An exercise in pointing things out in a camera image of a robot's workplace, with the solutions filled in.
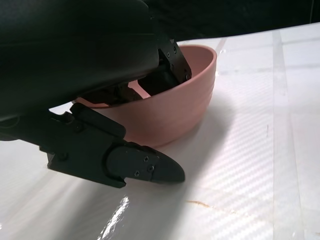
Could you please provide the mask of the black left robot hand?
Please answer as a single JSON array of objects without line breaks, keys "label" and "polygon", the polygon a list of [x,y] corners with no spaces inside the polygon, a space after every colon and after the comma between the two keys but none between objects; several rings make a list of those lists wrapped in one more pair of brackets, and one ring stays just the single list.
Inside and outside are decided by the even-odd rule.
[{"label": "black left robot hand", "polygon": [[192,77],[177,43],[141,0],[3,0],[0,3],[0,139],[37,145],[50,170],[122,188],[132,178],[179,184],[183,168],[125,140],[119,123],[75,102],[117,106]]}]

